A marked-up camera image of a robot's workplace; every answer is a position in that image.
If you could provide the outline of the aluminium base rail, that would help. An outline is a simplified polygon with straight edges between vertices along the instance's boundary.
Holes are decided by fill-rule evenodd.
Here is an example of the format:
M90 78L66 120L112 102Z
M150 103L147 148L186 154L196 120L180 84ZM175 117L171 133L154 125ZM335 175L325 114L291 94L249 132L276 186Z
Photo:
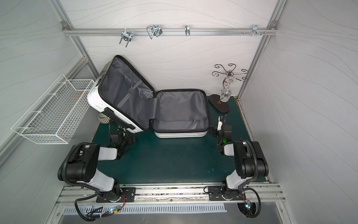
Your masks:
M240 192L246 201L257 202L285 202L286 198L277 183L257 183L248 185L249 190ZM224 200L221 196L221 186L219 183L207 184L167 184L167 185L148 185L134 184L123 186L122 191L125 200L119 202L126 203L201 203L201 202L239 202L242 200Z

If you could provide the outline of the metal U-bolt hook left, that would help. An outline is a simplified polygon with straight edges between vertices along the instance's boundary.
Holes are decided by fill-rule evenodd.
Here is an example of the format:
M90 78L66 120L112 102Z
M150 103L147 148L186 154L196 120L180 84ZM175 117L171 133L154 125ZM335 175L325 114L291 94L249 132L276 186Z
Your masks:
M119 41L119 44L122 42L125 43L125 47L127 48L128 44L132 41L132 34L127 31L126 29L121 33L121 39Z

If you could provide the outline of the striped ceramic mug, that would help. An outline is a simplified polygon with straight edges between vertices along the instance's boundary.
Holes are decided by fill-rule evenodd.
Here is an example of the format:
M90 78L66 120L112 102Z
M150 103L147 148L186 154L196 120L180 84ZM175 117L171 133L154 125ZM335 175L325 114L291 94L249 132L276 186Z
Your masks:
M109 118L103 113L98 113L97 118L101 124L109 124L111 121L111 118Z

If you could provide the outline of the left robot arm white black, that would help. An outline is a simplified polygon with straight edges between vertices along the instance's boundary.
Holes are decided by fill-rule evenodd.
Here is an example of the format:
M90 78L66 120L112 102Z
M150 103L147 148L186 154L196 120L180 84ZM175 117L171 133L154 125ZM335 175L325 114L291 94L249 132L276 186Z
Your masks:
M135 134L120 133L109 147L82 142L74 145L58 170L57 177L67 185L89 188L108 198L121 197L117 180L99 171L99 161L120 160L127 147L136 144Z

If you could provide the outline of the black metal jewelry stand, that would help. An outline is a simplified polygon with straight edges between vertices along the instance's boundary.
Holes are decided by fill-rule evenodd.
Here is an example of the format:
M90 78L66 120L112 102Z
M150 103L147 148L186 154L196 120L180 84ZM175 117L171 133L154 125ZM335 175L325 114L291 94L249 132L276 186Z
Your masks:
M209 96L209 102L214 106L214 108L220 113L228 113L230 111L230 106L228 101L232 96L232 91L230 90L230 85L236 83L237 81L246 83L248 78L246 75L248 74L248 70L241 69L241 73L235 74L234 71L236 69L236 64L229 63L228 66L230 69L225 69L222 64L216 64L214 67L216 69L222 68L224 72L214 71L212 72L212 76L219 77L220 75L225 75L225 78L222 82L222 90L220 95L213 94Z

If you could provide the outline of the metal bracket hook right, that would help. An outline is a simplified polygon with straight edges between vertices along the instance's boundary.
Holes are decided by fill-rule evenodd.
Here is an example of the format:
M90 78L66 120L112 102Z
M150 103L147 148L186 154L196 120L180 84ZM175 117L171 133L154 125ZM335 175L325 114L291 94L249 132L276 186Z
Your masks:
M252 27L252 30L251 30L251 31L248 31L248 32L243 31L242 33L243 33L244 35L251 35L251 36L255 36L255 35L266 35L266 34L267 34L267 32L265 32L265 31L260 31L257 25L254 25L254 26Z

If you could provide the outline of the glass ornament on stand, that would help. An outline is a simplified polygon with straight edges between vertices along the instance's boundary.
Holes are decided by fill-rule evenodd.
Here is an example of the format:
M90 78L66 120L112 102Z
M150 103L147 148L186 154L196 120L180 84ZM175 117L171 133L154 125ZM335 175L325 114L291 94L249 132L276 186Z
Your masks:
M223 81L223 89L221 91L221 95L220 95L220 101L223 103L228 102L229 98L231 97L231 90L230 90L230 85L234 82L234 80L232 78L226 78Z

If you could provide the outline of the white hard-shell suitcase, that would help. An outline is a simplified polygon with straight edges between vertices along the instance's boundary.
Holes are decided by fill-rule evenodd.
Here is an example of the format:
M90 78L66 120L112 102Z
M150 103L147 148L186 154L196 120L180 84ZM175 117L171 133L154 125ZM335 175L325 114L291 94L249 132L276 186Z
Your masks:
M105 65L87 95L89 105L131 133L197 138L210 128L207 95L199 89L155 91L120 55Z

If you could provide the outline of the horizontal aluminium rail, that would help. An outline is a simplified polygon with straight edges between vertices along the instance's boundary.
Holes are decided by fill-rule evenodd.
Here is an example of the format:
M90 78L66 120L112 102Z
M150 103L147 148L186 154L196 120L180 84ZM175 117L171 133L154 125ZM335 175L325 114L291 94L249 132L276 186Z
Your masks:
M69 29L63 30L65 36L121 36L125 29ZM128 28L132 36L148 36L146 28ZM185 36L185 29L182 28L162 28L161 36ZM251 31L252 28L192 28L190 36L239 36L242 32ZM259 28L260 31L267 32L266 35L276 35L278 29Z

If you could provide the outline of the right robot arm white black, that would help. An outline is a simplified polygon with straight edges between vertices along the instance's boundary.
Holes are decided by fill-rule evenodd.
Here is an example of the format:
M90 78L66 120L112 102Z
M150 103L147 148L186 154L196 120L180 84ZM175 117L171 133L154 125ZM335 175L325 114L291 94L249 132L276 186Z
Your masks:
M216 149L219 153L234 157L235 169L222 182L222 192L242 190L258 178L268 176L269 166L259 142L234 141L232 127L227 124L210 127L209 133L218 138Z

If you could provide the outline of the green table mat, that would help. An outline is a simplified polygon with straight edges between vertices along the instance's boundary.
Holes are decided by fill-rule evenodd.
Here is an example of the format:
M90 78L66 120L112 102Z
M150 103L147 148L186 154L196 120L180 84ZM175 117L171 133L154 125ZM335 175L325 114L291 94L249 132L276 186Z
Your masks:
M217 138L161 139L149 130L120 160L100 161L98 169L121 184L219 183L235 169L235 159L216 149Z

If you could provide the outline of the small metal hook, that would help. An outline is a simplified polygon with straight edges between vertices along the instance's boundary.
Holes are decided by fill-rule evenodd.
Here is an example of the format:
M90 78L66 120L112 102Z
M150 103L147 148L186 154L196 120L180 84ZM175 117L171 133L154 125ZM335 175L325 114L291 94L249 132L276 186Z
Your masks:
M185 29L185 36L190 36L190 27L189 27L189 25L185 25L184 29Z

